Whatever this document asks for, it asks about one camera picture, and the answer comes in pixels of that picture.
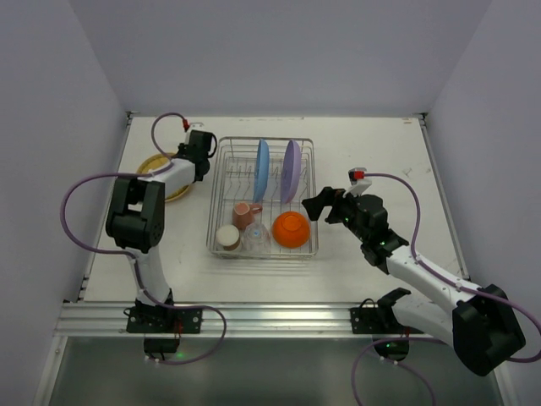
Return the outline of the tan plastic plate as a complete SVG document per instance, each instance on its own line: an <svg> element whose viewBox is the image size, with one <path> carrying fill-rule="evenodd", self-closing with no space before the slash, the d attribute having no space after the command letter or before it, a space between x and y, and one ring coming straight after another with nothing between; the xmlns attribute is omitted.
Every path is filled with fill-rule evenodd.
<svg viewBox="0 0 541 406"><path fill-rule="evenodd" d="M144 180L162 182L165 185L165 202L180 199L195 181L195 165L185 159L156 154L147 158L136 173Z"/></svg>

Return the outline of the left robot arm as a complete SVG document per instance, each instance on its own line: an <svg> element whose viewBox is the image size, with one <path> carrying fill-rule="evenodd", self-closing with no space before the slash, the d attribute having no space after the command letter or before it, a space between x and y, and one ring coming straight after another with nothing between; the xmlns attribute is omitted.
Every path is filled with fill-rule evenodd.
<svg viewBox="0 0 541 406"><path fill-rule="evenodd" d="M191 129L166 163L148 173L119 175L107 213L106 233L125 252L143 305L172 305L172 290L161 265L159 243L165 232L166 198L201 181L210 170L217 138Z"/></svg>

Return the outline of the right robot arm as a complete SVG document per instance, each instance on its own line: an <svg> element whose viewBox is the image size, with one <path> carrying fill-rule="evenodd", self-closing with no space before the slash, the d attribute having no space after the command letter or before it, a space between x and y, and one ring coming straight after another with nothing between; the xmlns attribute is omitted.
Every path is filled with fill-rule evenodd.
<svg viewBox="0 0 541 406"><path fill-rule="evenodd" d="M494 284L481 288L439 267L430 274L427 262L414 258L409 243L389 227L380 197L325 187L302 205L312 221L329 207L325 222L339 223L357 237L371 266L423 295L417 298L397 288L380 298L382 321L412 327L446 343L478 376L487 375L525 346L505 292Z"/></svg>

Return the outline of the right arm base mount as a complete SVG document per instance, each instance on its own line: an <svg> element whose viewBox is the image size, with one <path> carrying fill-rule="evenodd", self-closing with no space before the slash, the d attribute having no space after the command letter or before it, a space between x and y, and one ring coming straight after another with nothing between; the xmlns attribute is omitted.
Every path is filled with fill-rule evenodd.
<svg viewBox="0 0 541 406"><path fill-rule="evenodd" d="M368 298L361 304L349 309L350 322L353 334L376 335L373 342L379 340L379 335L398 334L400 337L408 337L411 328L403 326L392 313L392 307L397 300L410 295L405 288L396 288L382 296L377 301ZM409 353L408 341L390 341L379 343L374 346L374 351L384 359L391 361L403 361Z"/></svg>

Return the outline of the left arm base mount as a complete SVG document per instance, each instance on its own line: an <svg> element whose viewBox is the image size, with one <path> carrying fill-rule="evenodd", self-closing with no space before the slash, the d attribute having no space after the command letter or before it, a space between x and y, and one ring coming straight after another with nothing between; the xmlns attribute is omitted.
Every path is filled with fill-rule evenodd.
<svg viewBox="0 0 541 406"><path fill-rule="evenodd" d="M183 334L199 334L202 322L202 310L166 309L161 306L149 306L136 302L123 313L128 317L126 331L131 334L172 334L173 338L145 338L145 355L165 359L178 350Z"/></svg>

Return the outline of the green woven pattern plate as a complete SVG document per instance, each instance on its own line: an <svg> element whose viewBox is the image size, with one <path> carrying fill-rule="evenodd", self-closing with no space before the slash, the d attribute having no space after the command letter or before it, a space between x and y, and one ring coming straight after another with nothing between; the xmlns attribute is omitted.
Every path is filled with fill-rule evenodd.
<svg viewBox="0 0 541 406"><path fill-rule="evenodd" d="M164 166L166 163L167 163L167 159L163 155L155 154L147 158L145 161L143 161L139 165L136 173L137 174L150 173L151 171L154 171ZM182 187L181 189L176 190L174 193L166 197L165 202L170 203L175 200L181 199L184 195L186 195L189 192L189 189L190 189L190 185L186 185Z"/></svg>

